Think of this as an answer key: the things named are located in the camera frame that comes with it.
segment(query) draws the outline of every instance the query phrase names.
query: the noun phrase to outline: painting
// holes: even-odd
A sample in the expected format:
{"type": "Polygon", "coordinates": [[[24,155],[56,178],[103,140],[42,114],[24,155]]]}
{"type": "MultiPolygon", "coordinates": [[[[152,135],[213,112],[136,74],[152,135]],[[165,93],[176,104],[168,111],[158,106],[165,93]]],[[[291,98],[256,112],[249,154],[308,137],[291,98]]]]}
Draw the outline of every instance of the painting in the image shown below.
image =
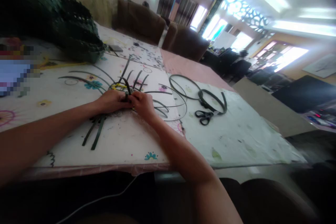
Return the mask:
{"type": "Polygon", "coordinates": [[[326,78],[336,73],[336,53],[330,53],[322,57],[303,68],[303,70],[321,78],[326,78]]]}

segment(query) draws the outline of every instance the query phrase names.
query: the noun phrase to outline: black scissors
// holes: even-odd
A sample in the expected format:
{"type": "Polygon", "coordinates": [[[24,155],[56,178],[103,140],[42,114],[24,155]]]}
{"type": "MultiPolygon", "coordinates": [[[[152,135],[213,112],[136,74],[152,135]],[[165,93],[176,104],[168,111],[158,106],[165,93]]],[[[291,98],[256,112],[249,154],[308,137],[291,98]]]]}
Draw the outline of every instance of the black scissors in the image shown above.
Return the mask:
{"type": "Polygon", "coordinates": [[[213,117],[213,113],[212,112],[205,112],[202,110],[197,110],[195,111],[195,116],[198,118],[201,118],[199,121],[202,125],[206,126],[209,124],[211,117],[213,117]]]}

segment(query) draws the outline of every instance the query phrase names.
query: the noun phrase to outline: brown chair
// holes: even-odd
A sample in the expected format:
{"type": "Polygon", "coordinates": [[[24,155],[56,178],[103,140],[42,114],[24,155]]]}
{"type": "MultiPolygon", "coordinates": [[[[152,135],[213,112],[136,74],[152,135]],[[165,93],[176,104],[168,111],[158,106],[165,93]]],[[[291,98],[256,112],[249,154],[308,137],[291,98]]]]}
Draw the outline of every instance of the brown chair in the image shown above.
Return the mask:
{"type": "Polygon", "coordinates": [[[162,49],[198,62],[209,44],[189,27],[172,22],[169,25],[162,49]]]}
{"type": "Polygon", "coordinates": [[[118,0],[116,31],[145,43],[158,45],[166,22],[149,8],[140,4],[118,0]]]}

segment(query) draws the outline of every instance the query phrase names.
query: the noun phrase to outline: cord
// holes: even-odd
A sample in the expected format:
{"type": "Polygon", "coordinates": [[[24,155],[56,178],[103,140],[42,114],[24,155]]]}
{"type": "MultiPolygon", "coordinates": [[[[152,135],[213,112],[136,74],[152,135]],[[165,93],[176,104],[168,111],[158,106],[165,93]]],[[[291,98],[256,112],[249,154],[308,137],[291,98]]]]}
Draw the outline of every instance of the cord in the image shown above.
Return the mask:
{"type": "Polygon", "coordinates": [[[135,177],[129,184],[128,186],[126,186],[126,188],[121,192],[121,193],[118,193],[118,194],[112,194],[112,195],[107,195],[107,196],[104,196],[104,197],[101,197],[99,199],[95,199],[94,201],[91,201],[89,203],[86,203],[85,205],[82,205],[80,208],[78,208],[77,210],[75,210],[74,212],[72,212],[70,215],[68,215],[67,217],[65,217],[63,220],[60,220],[59,222],[57,222],[56,224],[61,224],[63,223],[64,221],[66,221],[67,219],[69,219],[72,215],[74,215],[75,213],[77,213],[79,210],[81,210],[82,208],[88,206],[88,205],[91,205],[99,200],[103,200],[105,198],[111,198],[111,197],[116,197],[116,196],[120,196],[122,195],[124,192],[126,192],[126,190],[129,188],[129,186],[134,182],[134,180],[137,178],[135,177]]]}

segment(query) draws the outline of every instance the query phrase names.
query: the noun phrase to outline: person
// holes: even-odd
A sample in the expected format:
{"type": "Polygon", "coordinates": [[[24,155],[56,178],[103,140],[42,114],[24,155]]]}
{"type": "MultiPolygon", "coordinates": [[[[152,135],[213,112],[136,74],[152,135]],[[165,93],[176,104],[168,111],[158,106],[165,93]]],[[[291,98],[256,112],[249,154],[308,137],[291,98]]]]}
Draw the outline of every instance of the person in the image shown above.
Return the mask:
{"type": "Polygon", "coordinates": [[[124,99],[124,92],[109,90],[91,103],[1,132],[0,185],[32,166],[90,117],[134,107],[159,135],[159,144],[171,164],[191,185],[200,223],[242,223],[214,170],[192,144],[156,114],[152,96],[134,91],[128,96],[129,102],[122,102],[124,99]]]}

